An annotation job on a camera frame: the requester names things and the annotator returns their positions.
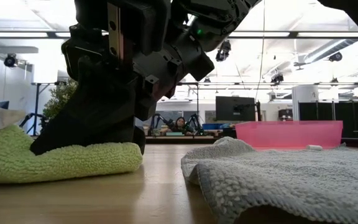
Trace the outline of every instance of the wooden table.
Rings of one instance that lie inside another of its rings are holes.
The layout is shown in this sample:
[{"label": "wooden table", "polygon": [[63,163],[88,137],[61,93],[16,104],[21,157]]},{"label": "wooden table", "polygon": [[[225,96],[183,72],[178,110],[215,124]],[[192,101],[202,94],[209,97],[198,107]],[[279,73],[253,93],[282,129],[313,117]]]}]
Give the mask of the wooden table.
[{"label": "wooden table", "polygon": [[147,146],[131,174],[0,185],[0,224],[216,223],[180,169],[180,159],[199,146]]}]

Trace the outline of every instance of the black partition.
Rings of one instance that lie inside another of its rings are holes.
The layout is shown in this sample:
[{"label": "black partition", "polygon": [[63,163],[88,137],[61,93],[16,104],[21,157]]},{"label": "black partition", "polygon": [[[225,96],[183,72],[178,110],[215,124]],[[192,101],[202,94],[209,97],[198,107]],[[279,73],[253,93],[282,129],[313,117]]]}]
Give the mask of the black partition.
[{"label": "black partition", "polygon": [[300,103],[299,112],[301,121],[334,120],[332,103]]},{"label": "black partition", "polygon": [[342,138],[354,138],[355,117],[353,103],[336,103],[335,119],[343,122]]},{"label": "black partition", "polygon": [[343,121],[343,138],[358,138],[358,102],[299,103],[301,121]]},{"label": "black partition", "polygon": [[301,121],[318,121],[317,103],[299,103]]}]

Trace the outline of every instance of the green towel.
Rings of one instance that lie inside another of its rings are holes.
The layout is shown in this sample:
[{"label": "green towel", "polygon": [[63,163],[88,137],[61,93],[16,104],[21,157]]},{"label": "green towel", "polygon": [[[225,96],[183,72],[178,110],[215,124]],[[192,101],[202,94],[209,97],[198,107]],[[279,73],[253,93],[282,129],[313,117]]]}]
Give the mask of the green towel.
[{"label": "green towel", "polygon": [[134,143],[68,146],[35,156],[32,142],[16,125],[0,130],[0,184],[133,172],[142,163]]}]

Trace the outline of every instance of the screw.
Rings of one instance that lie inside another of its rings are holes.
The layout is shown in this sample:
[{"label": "screw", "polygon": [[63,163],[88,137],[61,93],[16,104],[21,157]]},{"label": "screw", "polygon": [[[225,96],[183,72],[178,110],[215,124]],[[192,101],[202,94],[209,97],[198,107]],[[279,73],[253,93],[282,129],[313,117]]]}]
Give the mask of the screw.
[{"label": "screw", "polygon": [[110,28],[114,31],[117,29],[117,26],[113,21],[110,21]]},{"label": "screw", "polygon": [[117,55],[117,50],[114,47],[110,47],[110,52],[116,56]]}]

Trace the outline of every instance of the person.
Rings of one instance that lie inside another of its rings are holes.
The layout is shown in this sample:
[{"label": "person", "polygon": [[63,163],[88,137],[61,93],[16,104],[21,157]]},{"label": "person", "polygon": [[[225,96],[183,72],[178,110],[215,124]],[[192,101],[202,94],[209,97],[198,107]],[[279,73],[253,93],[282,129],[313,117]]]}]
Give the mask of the person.
[{"label": "person", "polygon": [[175,121],[175,125],[173,127],[171,127],[170,129],[168,129],[167,132],[181,132],[187,136],[193,135],[195,130],[190,126],[186,127],[185,124],[186,124],[185,118],[179,117]]}]

